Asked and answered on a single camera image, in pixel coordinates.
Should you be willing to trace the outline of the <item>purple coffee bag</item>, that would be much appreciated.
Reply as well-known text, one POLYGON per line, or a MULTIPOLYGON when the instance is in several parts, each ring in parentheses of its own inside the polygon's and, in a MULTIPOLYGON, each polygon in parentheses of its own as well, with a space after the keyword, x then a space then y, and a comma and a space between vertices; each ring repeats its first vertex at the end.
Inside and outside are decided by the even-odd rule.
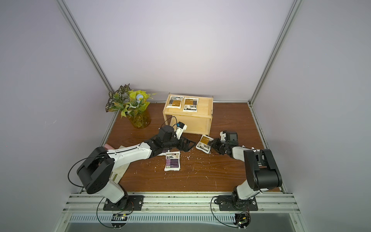
POLYGON ((179 171, 181 169, 180 155, 181 155, 180 151, 165 153, 165 160, 166 160, 166 164, 164 168, 165 172, 179 171))
POLYGON ((163 151, 162 153, 160 153, 158 156, 165 156, 168 152, 170 152, 169 150, 165 150, 165 151, 163 151))

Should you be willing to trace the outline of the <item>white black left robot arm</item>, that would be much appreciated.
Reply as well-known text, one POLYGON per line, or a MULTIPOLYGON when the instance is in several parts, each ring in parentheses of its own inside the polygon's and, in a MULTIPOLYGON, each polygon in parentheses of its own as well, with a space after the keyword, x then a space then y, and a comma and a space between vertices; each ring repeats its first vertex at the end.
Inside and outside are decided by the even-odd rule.
POLYGON ((122 168, 135 161, 156 157, 165 149, 189 152, 197 143, 182 135, 185 128, 185 124, 176 129, 165 125, 157 135, 137 145, 121 149, 94 149, 76 170, 83 188, 88 194, 97 193, 111 203, 118 204, 127 196, 118 184, 119 180, 114 180, 115 177, 122 177, 122 168))

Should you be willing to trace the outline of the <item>yellow coffee bag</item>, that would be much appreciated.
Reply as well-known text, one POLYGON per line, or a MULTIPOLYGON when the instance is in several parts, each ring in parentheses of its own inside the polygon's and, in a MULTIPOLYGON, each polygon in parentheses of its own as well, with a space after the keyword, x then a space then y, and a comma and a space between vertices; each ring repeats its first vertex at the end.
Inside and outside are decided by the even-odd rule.
POLYGON ((183 112, 197 112, 199 98, 185 98, 183 112))
POLYGON ((169 102, 166 105, 166 108, 177 108, 180 109, 184 97, 183 96, 173 96, 169 97, 169 102))
POLYGON ((214 139, 207 136, 207 135, 202 135, 200 141, 196 145, 196 149, 206 153, 210 154, 211 153, 211 144, 213 143, 214 139))

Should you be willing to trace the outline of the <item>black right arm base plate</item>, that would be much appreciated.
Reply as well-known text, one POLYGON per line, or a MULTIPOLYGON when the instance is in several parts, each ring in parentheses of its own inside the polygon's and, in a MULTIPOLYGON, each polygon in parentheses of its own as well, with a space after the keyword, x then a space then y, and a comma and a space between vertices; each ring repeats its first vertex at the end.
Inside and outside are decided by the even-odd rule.
POLYGON ((232 196, 219 195, 213 203, 219 207, 220 211, 258 211, 256 198, 240 200, 232 196))

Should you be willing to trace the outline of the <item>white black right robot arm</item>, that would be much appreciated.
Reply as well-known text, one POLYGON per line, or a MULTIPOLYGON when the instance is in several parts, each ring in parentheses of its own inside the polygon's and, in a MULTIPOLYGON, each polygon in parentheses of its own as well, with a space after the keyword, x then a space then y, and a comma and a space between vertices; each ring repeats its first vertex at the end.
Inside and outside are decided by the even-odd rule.
POLYGON ((244 162, 246 181, 236 186, 235 199, 249 200, 256 195, 282 186, 283 180, 270 149, 240 146, 236 132, 222 131, 220 138, 208 142, 218 155, 244 162))

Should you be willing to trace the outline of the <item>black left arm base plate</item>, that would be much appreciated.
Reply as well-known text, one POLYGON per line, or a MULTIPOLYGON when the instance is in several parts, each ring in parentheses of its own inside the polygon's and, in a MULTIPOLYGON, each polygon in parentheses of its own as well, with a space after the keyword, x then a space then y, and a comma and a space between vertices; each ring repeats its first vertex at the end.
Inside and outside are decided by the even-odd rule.
POLYGON ((144 203, 143 195, 127 195, 124 196, 117 203, 113 203, 110 200, 105 200, 103 210, 104 211, 141 211, 144 203))

